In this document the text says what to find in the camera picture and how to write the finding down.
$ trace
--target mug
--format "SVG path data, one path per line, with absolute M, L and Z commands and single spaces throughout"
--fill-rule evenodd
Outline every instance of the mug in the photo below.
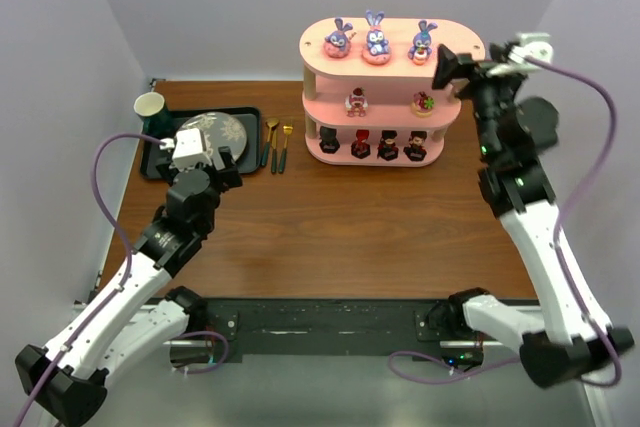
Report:
M 147 92 L 136 99 L 134 112 L 142 120 L 142 133 L 151 137 L 173 137 L 176 129 L 164 97 L 157 92 Z

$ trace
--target gold spoon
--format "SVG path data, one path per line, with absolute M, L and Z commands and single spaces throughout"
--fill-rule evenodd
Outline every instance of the gold spoon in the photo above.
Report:
M 264 144 L 264 148 L 262 149 L 262 159 L 260 160 L 260 166 L 266 167 L 267 162 L 269 160 L 269 146 L 271 144 L 271 136 L 273 135 L 273 131 L 276 130 L 280 121 L 277 117 L 269 117 L 267 119 L 267 127 L 269 127 L 269 134 L 267 135 L 267 141 Z
M 280 156 L 280 167 L 278 172 L 284 174 L 284 166 L 287 163 L 287 144 L 289 143 L 289 136 L 293 133 L 293 119 L 289 123 L 282 126 L 284 132 L 284 148 L 282 149 L 282 156 Z

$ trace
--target shelf tier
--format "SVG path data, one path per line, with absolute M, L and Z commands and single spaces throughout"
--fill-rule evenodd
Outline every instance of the shelf tier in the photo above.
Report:
M 451 125 L 460 114 L 459 100 L 448 100 L 449 89 L 431 91 L 424 79 L 404 81 L 380 81 L 367 79 L 359 84 L 353 80 L 316 78 L 317 94 L 309 100 L 302 94 L 302 104 L 307 115 L 327 127 L 356 129 L 408 129 L 438 130 Z M 367 115 L 347 116 L 345 99 L 356 87 L 364 89 L 369 103 Z M 424 90 L 435 100 L 433 113 L 418 117 L 411 111 L 413 94 Z
M 366 43 L 369 24 L 364 17 L 343 17 L 345 23 L 353 24 L 355 36 L 351 39 L 351 51 L 342 59 L 334 59 L 324 53 L 324 38 L 336 30 L 334 19 L 324 19 L 311 25 L 300 37 L 300 55 L 312 72 L 325 77 L 370 78 L 389 77 L 393 79 L 433 78 L 439 44 L 446 44 L 457 54 L 470 53 L 475 60 L 485 58 L 482 40 L 468 27 L 451 20 L 428 19 L 438 24 L 431 31 L 433 54 L 424 65 L 415 65 L 407 57 L 413 45 L 413 37 L 420 29 L 420 19 L 384 19 L 380 26 L 391 46 L 391 59 L 384 65 L 371 65 L 362 58 L 362 47 Z
M 320 150 L 320 138 L 312 139 L 309 136 L 305 135 L 305 140 L 307 142 L 307 148 L 311 155 L 313 155 L 316 159 L 325 162 L 327 164 L 333 165 L 365 165 L 365 166 L 376 166 L 376 167 L 424 167 L 425 165 L 429 165 L 434 162 L 442 153 L 444 149 L 444 139 L 441 139 L 438 142 L 433 142 L 430 139 L 427 139 L 425 142 L 425 149 L 427 150 L 427 156 L 424 158 L 422 162 L 412 162 L 410 161 L 402 149 L 404 146 L 399 145 L 400 152 L 398 158 L 391 161 L 386 161 L 383 159 L 378 159 L 376 157 L 377 143 L 371 145 L 371 155 L 366 159 L 357 159 L 353 155 L 351 155 L 351 144 L 350 143 L 342 143 L 340 145 L 340 149 L 335 154 L 325 154 Z

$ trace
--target utensil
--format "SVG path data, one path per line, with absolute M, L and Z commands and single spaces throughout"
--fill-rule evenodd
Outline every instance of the utensil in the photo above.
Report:
M 288 124 L 284 124 L 282 130 L 284 131 L 284 147 L 282 148 L 280 167 L 278 168 L 278 172 L 281 174 L 284 173 L 284 166 L 287 163 L 287 145 L 289 144 L 289 136 L 293 133 L 293 119 L 291 119 Z
M 267 141 L 265 142 L 264 147 L 262 148 L 262 158 L 260 159 L 261 167 L 267 166 L 267 161 L 269 160 L 271 136 L 273 135 L 275 128 L 278 127 L 279 123 L 280 121 L 276 117 L 269 117 L 267 119 L 267 127 L 269 127 L 269 134 L 267 135 Z
M 273 149 L 273 155 L 271 157 L 271 173 L 275 174 L 278 170 L 278 129 L 273 131 L 273 138 L 271 139 L 271 148 Z

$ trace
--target wooden tabletop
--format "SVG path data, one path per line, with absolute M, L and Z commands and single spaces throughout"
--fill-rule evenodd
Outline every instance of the wooden tabletop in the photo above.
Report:
M 169 288 L 202 296 L 440 298 L 484 287 L 534 298 L 520 257 L 480 196 L 478 143 L 464 105 L 441 157 L 416 169 L 331 166 L 307 151 L 301 82 L 160 82 L 170 109 L 255 105 L 293 117 L 287 169 L 244 177 L 222 196 L 216 230 Z M 282 148 L 282 130 L 279 132 Z M 138 173 L 138 149 L 119 221 L 132 241 L 167 185 Z M 101 286 L 123 247 L 111 243 Z

